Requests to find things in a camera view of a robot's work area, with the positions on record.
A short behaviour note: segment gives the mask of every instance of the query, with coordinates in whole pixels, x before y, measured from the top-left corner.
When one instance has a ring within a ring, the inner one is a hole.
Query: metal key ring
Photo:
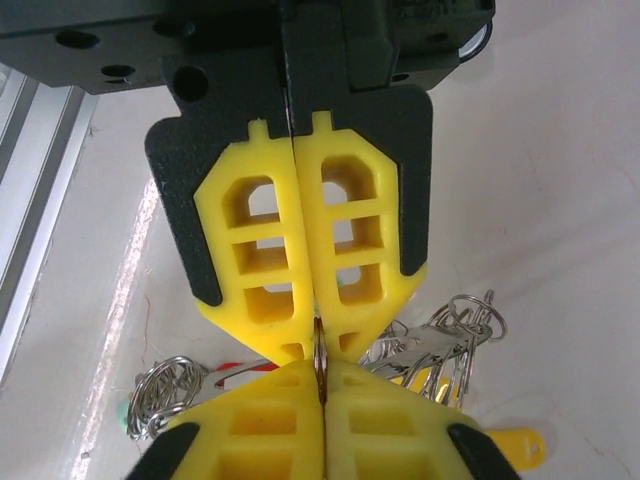
[[[316,380],[318,381],[320,403],[323,405],[327,398],[327,363],[327,343],[324,337],[322,320],[315,317],[313,319],[313,368],[316,372]]]
[[[455,302],[457,300],[465,300],[468,302],[475,303],[476,305],[486,310],[489,310],[491,312],[493,317],[497,320],[498,324],[500,325],[500,334],[496,337],[491,337],[489,339],[490,342],[498,342],[507,335],[507,332],[508,332],[507,322],[505,321],[504,317],[500,314],[500,312],[498,312],[498,310],[495,309],[493,305],[491,305],[490,303],[486,303],[484,300],[480,300],[478,297],[474,297],[473,295],[467,295],[464,293],[461,293],[452,297],[448,303],[449,312],[451,313],[451,317],[456,322],[456,324],[460,326],[463,325],[462,320],[464,318],[463,316],[459,315],[456,310]]]
[[[149,437],[155,440],[158,437],[160,430],[167,426],[171,418],[178,415],[179,413],[184,412],[187,408],[189,408],[189,406],[186,403],[181,402],[179,404],[158,410],[156,413],[154,413],[149,419],[149,423],[147,425]]]
[[[177,373],[174,367],[182,367],[183,371]],[[127,411],[127,433],[133,440],[138,440],[146,435],[157,435],[162,428],[158,425],[161,416],[166,416],[167,408],[160,408],[164,402],[171,403],[175,408],[182,403],[190,405],[202,386],[202,380],[208,374],[203,365],[194,362],[188,357],[176,356],[155,365],[142,374],[129,402]],[[175,403],[175,389],[184,390],[181,402]],[[153,398],[153,406],[149,406],[149,398]]]

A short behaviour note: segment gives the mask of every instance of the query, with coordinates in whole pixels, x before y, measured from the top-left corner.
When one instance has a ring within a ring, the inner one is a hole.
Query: key ring
[[[316,371],[320,403],[323,405],[327,399],[327,364],[327,342],[324,337],[322,320],[319,317],[315,317],[313,319],[313,368]]]
[[[188,357],[177,356],[156,363],[138,375],[127,411],[129,437],[134,441],[156,438],[174,416],[194,405],[205,379],[222,389],[224,381],[235,375],[275,368],[264,359],[225,365],[228,366],[211,370]]]
[[[479,307],[487,311],[484,315],[482,315],[482,318],[474,319],[476,322],[484,321],[485,317],[489,316],[489,314],[492,315],[493,318],[495,318],[496,321],[498,322],[498,325],[500,325],[500,334],[497,336],[492,336],[489,339],[489,341],[492,343],[502,340],[507,335],[507,331],[508,331],[507,322],[505,321],[504,317],[500,314],[500,312],[498,312],[498,310],[496,310],[496,308],[493,305],[491,305],[491,300],[493,299],[493,295],[494,295],[494,292],[492,290],[489,290],[485,295],[485,299],[480,300],[478,297],[475,297],[473,295],[461,293],[452,297],[451,300],[449,300],[449,303],[447,305],[449,308],[451,317],[453,318],[454,322],[457,325],[460,325],[463,323],[464,313],[467,311],[465,310],[463,311],[462,314],[458,314],[456,310],[456,303],[455,303],[457,300],[465,300],[468,302],[475,303],[476,305],[478,305]]]

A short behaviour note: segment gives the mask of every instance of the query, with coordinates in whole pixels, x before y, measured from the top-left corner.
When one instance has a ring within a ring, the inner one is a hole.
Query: white floor
[[[403,318],[497,292],[471,412],[533,426],[531,479],[640,478],[640,3],[499,2],[489,49],[433,92],[430,275]],[[0,393],[2,478],[121,478],[139,456],[116,406],[136,373],[254,354],[202,319],[143,139],[163,89],[100,100]]]

